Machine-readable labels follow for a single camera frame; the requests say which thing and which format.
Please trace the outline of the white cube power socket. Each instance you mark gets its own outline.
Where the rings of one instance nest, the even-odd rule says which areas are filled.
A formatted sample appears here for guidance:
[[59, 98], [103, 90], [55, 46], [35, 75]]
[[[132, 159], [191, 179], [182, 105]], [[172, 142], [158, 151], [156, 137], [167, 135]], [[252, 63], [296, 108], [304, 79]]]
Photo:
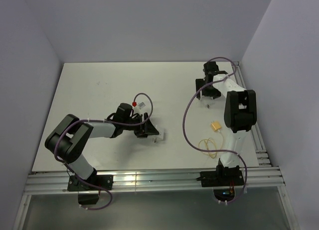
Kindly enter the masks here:
[[156, 130], [159, 132], [158, 135], [151, 135], [149, 138], [152, 140], [152, 142], [157, 143], [164, 140], [164, 133], [165, 129], [162, 128], [159, 125], [155, 125]]

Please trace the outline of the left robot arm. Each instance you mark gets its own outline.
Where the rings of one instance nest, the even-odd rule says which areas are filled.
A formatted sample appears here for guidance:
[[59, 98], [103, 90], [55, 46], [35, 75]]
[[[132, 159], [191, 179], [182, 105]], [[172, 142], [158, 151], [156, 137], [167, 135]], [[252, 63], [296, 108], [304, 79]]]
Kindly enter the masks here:
[[97, 171], [82, 154], [88, 139], [116, 138], [124, 130], [132, 131], [137, 138], [162, 138], [162, 131], [152, 124], [148, 113], [140, 114], [134, 110], [135, 107], [140, 109], [143, 105], [144, 103], [121, 103], [115, 113], [92, 123], [68, 114], [47, 137], [45, 148], [80, 178], [79, 184], [84, 189], [91, 190], [97, 184]]

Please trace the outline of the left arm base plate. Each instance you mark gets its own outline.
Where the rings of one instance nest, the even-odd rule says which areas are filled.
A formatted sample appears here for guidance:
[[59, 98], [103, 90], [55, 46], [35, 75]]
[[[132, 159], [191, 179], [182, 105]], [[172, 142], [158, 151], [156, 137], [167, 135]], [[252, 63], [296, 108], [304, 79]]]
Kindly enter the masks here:
[[67, 191], [83, 192], [94, 190], [111, 190], [113, 185], [113, 175], [97, 175], [92, 180], [80, 180], [77, 176], [69, 177]]

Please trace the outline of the orange USB charger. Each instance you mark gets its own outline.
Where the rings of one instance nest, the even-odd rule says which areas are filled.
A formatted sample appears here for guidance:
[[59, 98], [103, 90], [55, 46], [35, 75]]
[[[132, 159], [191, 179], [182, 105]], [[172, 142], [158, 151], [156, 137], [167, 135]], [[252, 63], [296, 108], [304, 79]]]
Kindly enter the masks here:
[[212, 122], [210, 126], [214, 132], [220, 132], [220, 130], [222, 129], [222, 126], [218, 121]]

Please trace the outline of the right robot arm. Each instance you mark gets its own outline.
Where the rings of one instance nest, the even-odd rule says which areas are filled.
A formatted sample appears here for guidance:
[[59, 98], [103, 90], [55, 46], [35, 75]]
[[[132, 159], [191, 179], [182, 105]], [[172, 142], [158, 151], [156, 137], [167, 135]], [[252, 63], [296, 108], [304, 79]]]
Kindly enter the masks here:
[[247, 133], [257, 122], [256, 93], [238, 85], [226, 71], [219, 70], [215, 61], [206, 62], [203, 71], [204, 78], [195, 80], [196, 98], [225, 98], [224, 123], [230, 133], [226, 149], [235, 153], [225, 152], [220, 156], [218, 164], [223, 168], [215, 175], [219, 184], [227, 185], [233, 179], [231, 170], [239, 167], [238, 154], [242, 151]]

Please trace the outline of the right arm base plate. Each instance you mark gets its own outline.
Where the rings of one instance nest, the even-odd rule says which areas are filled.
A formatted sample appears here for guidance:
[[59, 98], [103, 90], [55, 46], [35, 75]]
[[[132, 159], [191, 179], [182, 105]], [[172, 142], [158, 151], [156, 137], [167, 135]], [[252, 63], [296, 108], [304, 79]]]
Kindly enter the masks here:
[[241, 170], [215, 170], [202, 171], [196, 181], [201, 182], [202, 187], [230, 187], [243, 186], [244, 177]]

